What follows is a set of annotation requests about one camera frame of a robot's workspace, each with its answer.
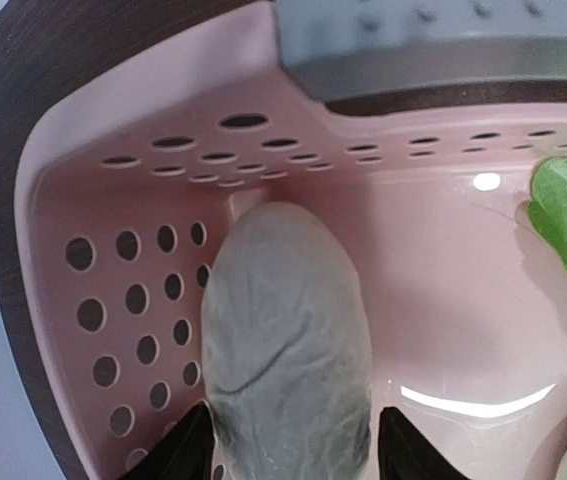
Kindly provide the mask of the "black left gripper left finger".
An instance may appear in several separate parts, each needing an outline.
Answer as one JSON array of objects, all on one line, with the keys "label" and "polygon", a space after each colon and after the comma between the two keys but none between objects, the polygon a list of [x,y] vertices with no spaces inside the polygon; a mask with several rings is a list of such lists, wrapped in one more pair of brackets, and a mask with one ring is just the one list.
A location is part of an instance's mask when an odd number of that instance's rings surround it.
[{"label": "black left gripper left finger", "polygon": [[199,402],[121,480],[210,480],[212,460],[212,416]]}]

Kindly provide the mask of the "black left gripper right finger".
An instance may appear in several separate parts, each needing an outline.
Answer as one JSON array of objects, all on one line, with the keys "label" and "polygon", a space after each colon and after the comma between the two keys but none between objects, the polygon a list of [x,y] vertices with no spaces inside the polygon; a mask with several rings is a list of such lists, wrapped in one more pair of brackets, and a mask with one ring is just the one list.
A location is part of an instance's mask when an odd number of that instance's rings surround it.
[{"label": "black left gripper right finger", "polygon": [[396,407],[385,407],[377,439],[381,480],[467,480]]}]

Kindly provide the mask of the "pink plastic basket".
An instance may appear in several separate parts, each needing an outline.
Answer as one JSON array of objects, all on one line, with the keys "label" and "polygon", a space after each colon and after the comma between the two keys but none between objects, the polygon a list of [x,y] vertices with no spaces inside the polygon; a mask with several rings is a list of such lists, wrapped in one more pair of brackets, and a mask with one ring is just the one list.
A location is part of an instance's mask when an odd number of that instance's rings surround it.
[{"label": "pink plastic basket", "polygon": [[567,479],[567,103],[347,117],[265,1],[59,101],[15,180],[51,390],[90,479],[375,479],[390,409],[437,477]]}]

